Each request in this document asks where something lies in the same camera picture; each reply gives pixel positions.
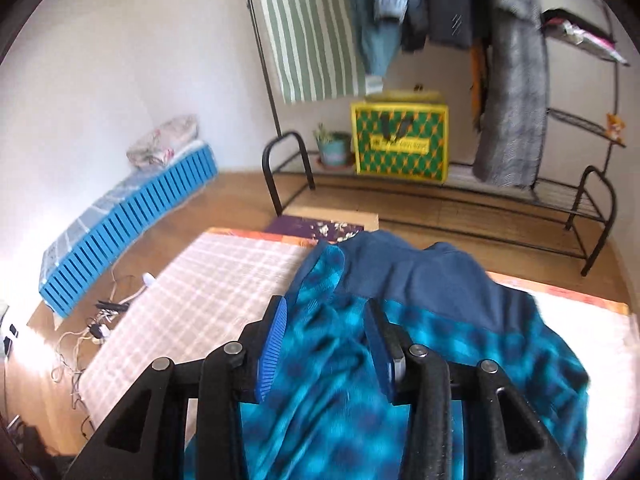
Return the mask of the purple floral mat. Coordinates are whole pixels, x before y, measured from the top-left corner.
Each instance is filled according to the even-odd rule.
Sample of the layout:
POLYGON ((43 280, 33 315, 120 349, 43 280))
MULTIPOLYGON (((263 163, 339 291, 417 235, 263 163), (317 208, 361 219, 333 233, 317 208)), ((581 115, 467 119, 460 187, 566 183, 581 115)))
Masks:
POLYGON ((326 240, 330 243, 344 242, 364 230, 359 224, 343 221, 323 220, 289 216, 282 214, 266 227, 266 232, 286 236, 306 238, 307 240, 326 240))

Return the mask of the folded clothes on shelf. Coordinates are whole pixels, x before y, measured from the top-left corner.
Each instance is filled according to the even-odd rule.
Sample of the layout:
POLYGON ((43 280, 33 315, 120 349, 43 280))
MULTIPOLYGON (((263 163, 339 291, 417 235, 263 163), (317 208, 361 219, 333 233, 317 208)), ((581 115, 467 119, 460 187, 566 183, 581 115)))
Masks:
POLYGON ((629 65, 615 47, 615 40, 611 34, 570 11, 544 11, 541 14, 541 29, 544 36, 571 44, 600 60, 629 65))

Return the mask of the yellow green patterned box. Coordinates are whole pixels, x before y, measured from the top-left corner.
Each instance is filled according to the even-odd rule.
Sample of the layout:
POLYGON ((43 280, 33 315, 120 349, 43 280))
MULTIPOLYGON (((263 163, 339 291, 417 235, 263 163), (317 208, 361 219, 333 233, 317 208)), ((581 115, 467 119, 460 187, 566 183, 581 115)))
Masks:
POLYGON ((350 106, 356 173, 442 183, 449 107, 437 91, 383 91, 350 106))

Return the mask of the green striped hanging cloth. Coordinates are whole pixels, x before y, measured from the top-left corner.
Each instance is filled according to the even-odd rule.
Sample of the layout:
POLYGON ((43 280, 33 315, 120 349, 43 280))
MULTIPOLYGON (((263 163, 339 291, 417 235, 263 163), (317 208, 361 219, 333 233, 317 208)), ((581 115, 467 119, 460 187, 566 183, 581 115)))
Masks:
POLYGON ((382 89, 356 48, 348 0, 260 0, 285 103, 382 89))

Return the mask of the pink checkered bed cover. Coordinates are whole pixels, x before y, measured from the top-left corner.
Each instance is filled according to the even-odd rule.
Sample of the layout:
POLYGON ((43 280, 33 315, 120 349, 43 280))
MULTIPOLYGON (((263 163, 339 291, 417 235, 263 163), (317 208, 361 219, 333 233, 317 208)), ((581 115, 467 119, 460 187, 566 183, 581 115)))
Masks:
MULTIPOLYGON (((154 359, 204 358, 262 318, 311 251, 302 238, 211 228, 134 300, 82 374, 79 392, 99 425, 154 359)), ((544 322, 590 377, 585 476, 606 478, 639 429, 639 332, 623 302, 500 273, 531 294, 544 322)))

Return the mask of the potted plant teal pot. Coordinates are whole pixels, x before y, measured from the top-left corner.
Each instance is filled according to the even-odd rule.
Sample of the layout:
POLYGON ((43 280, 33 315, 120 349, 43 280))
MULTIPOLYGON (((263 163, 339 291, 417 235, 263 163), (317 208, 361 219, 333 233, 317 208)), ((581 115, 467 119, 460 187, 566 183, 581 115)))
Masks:
POLYGON ((329 168, 346 167, 352 164, 352 135, 347 132, 329 130, 319 124, 314 130, 322 164, 329 168))

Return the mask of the dark hanging suit jacket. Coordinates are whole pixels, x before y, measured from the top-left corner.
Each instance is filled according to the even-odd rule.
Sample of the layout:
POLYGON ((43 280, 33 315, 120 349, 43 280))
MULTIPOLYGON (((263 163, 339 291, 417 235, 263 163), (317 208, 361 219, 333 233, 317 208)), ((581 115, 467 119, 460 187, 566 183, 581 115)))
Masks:
POLYGON ((430 42, 469 49, 491 40, 489 0, 408 0, 401 49, 416 52, 430 42))

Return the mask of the small teddy bear toy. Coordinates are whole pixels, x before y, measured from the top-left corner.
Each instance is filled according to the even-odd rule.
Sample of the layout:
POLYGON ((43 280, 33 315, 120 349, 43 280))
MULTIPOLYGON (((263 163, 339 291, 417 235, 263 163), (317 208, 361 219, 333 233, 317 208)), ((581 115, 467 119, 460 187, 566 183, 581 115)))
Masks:
POLYGON ((625 128, 626 124, 620 116, 616 114, 606 115, 605 134, 613 143, 625 145, 623 139, 623 131, 625 128))

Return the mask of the blue denim hanging jacket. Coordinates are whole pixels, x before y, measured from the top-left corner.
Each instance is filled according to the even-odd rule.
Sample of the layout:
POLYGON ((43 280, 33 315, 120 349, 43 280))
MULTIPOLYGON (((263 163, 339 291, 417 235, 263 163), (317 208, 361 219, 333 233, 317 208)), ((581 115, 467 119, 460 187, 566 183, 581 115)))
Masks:
POLYGON ((425 46, 426 0, 349 0, 356 47, 366 73, 384 77, 396 54, 425 46))

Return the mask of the teal plaid flannel jacket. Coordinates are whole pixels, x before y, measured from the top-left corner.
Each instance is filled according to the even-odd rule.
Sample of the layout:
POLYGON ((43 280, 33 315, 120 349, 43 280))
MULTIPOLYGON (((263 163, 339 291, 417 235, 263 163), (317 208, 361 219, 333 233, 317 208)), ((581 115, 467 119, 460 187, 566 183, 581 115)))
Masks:
POLYGON ((588 374, 446 243, 318 244, 200 362, 190 479, 577 479, 588 374))

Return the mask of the floral folded quilt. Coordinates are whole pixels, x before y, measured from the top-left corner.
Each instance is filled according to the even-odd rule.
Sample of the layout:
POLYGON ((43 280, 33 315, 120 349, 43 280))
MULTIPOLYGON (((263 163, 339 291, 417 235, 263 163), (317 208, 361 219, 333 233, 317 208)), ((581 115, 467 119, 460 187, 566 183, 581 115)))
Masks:
POLYGON ((134 168, 166 167, 198 140, 198 118, 182 115, 163 122, 130 145, 126 151, 134 168))

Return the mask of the black metal clothes rack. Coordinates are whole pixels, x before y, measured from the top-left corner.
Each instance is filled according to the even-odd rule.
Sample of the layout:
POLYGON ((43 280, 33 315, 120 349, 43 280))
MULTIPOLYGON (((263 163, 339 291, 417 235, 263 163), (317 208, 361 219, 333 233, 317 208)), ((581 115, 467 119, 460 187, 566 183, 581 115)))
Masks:
MULTIPOLYGON (((252 21, 254 39, 262 78, 264 78, 267 96, 270 103, 274 128, 277 135, 262 150, 262 175, 267 185, 270 200, 276 214, 292 214, 295 201, 303 192, 312 192, 317 188, 317 175, 314 167, 319 167, 320 152, 311 151, 299 132, 284 131, 280 124, 276 100, 274 99, 265 50, 262 46, 254 1, 246 0, 250 20, 252 21)), ((592 134, 599 139, 606 139, 605 128, 582 116, 566 110, 550 107, 547 116, 560 124, 576 128, 592 134)), ((533 249, 537 252, 548 252, 577 260, 584 266, 580 270, 586 276, 599 258, 608 237, 611 235, 618 211, 616 189, 608 178, 608 165, 613 148, 623 148, 621 140, 606 139, 604 166, 588 165, 582 172, 578 185, 572 185, 544 177, 538 177, 529 188, 498 188, 482 183, 472 176, 472 166, 466 162, 450 162, 448 177, 445 181, 425 181, 425 186, 446 188, 460 195, 480 196, 479 202, 462 200, 462 198, 443 195, 442 200, 471 207, 484 207, 506 214, 519 214, 537 221, 560 224, 567 232, 571 232, 576 240, 575 250, 553 248, 536 245, 528 240, 522 242, 503 235, 489 235, 469 229, 444 228, 434 224, 400 221, 387 218, 385 221, 394 226, 408 226, 421 230, 432 230, 447 234, 462 235, 486 240, 486 242, 505 244, 512 247, 533 249)))

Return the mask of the grey plaid hanging coat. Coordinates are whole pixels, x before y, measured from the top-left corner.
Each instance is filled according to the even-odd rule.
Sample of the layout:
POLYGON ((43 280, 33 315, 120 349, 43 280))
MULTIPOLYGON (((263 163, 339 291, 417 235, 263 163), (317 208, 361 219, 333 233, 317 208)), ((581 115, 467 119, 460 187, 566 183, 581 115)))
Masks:
POLYGON ((535 183, 546 140, 549 70, 539 0, 489 0, 488 96, 473 174, 495 186, 535 183))

